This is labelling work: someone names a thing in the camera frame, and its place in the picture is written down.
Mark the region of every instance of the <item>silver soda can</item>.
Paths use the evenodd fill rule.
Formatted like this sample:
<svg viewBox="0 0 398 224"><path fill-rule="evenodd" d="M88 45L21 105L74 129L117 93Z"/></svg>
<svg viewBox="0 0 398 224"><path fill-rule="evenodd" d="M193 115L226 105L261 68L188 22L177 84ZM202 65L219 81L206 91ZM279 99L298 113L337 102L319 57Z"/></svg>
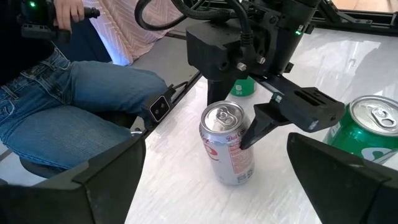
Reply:
<svg viewBox="0 0 398 224"><path fill-rule="evenodd" d="M213 170L224 184L243 184L252 176L253 148L240 149L249 124L242 107L231 101L213 103L201 115L200 136Z"/></svg>

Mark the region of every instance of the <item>white tabletop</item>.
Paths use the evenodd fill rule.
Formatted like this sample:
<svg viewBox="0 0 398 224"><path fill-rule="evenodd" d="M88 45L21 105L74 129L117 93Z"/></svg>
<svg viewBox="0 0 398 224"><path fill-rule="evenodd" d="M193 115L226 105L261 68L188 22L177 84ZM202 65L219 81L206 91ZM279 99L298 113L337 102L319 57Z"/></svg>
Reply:
<svg viewBox="0 0 398 224"><path fill-rule="evenodd" d="M286 77L345 103L367 94L398 100L397 58L395 38L317 29L301 41ZM202 78L147 138L126 223L320 223L287 156L288 133L302 133L293 124L254 145L256 169L248 183L228 187L216 180L198 131L206 90ZM253 118L253 104L270 97L259 87L249 98L228 99ZM306 135L322 140L325 133Z"/></svg>

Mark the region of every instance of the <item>jeans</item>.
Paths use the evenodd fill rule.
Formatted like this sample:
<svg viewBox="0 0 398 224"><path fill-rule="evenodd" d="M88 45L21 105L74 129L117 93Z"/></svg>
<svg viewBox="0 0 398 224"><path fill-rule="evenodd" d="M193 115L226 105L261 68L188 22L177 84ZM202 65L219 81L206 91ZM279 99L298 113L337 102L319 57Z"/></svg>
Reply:
<svg viewBox="0 0 398 224"><path fill-rule="evenodd" d="M130 130L94 115L143 117L161 94L155 73L100 62L70 62L59 50L0 89L0 138L29 161L69 169L129 139Z"/></svg>

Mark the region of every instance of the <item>can top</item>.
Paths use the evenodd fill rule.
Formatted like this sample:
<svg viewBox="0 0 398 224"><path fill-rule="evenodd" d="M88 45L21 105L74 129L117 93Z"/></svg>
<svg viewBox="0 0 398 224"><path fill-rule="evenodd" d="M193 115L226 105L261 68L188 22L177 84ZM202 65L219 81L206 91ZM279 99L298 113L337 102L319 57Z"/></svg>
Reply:
<svg viewBox="0 0 398 224"><path fill-rule="evenodd" d="M362 96L349 104L354 121L383 136L398 136L398 103L383 96Z"/></svg>
<svg viewBox="0 0 398 224"><path fill-rule="evenodd" d="M209 105L201 116L201 125L209 132L222 134L238 128L243 121L242 107L232 101L219 101Z"/></svg>

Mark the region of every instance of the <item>person's hand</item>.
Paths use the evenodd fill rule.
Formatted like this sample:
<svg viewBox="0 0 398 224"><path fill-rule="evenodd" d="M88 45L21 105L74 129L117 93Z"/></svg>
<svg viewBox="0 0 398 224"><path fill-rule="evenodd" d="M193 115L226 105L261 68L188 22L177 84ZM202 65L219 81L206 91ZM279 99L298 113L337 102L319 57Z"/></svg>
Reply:
<svg viewBox="0 0 398 224"><path fill-rule="evenodd" d="M54 0L55 12L59 29L70 30L70 19L79 22L85 18L85 8L81 0Z"/></svg>

